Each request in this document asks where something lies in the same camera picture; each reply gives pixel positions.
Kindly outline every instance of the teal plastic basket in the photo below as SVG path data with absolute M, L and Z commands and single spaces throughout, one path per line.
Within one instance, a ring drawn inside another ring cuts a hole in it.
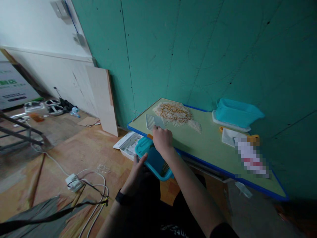
M 256 106 L 244 102 L 221 98 L 217 103 L 216 118 L 218 121 L 247 128 L 255 120 L 265 115 Z
M 169 178 L 174 178 L 172 170 L 169 168 L 162 177 L 160 174 L 163 169 L 164 159 L 160 153 L 154 147 L 153 141 L 147 137 L 143 137 L 138 141 L 135 147 L 136 154 L 141 158 L 146 152 L 148 152 L 148 158 L 145 161 L 145 165 L 153 172 L 153 174 L 161 181 L 166 181 Z

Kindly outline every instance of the green painted wall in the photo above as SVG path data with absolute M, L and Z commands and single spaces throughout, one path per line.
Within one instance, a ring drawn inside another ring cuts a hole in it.
M 73 3 L 112 75 L 121 126 L 160 97 L 206 110 L 221 97 L 255 104 L 266 118 L 253 132 L 286 191 L 317 198 L 314 0 Z

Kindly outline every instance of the white comb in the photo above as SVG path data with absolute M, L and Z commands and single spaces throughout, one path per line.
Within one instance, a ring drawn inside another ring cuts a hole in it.
M 159 126 L 162 129 L 165 129 L 164 122 L 158 116 L 152 116 L 152 115 L 146 114 L 145 120 L 146 120 L 146 128 L 150 131 L 153 130 L 154 125 Z

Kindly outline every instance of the gray cloth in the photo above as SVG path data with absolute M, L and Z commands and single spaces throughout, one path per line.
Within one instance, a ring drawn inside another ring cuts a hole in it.
M 13 220 L 36 220 L 36 219 L 42 219 L 46 218 L 50 215 L 53 215 L 57 212 L 57 203 L 58 203 L 59 196 L 53 197 L 45 202 L 40 203 L 39 205 L 25 211 L 22 213 L 19 213 L 7 221 L 13 221 Z M 81 209 L 83 209 L 84 205 L 80 208 L 76 208 L 73 212 L 61 217 L 60 219 L 57 219 L 55 221 L 41 223 L 41 224 L 32 224 L 27 225 L 24 227 L 21 227 L 18 230 L 15 230 L 11 233 L 8 233 L 6 235 L 1 236 L 1 238 L 34 238 L 34 237 L 44 237 L 44 238 L 55 238 L 59 237 L 62 230 L 66 227 L 66 220 L 71 218 L 73 215 L 75 215 L 77 212 L 79 212 Z

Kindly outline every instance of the power strip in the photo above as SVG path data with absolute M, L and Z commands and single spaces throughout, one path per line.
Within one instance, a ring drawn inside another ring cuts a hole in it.
M 67 188 L 72 190 L 72 192 L 77 192 L 82 186 L 83 183 L 79 180 L 76 174 L 71 174 L 70 176 L 65 179 L 67 183 Z

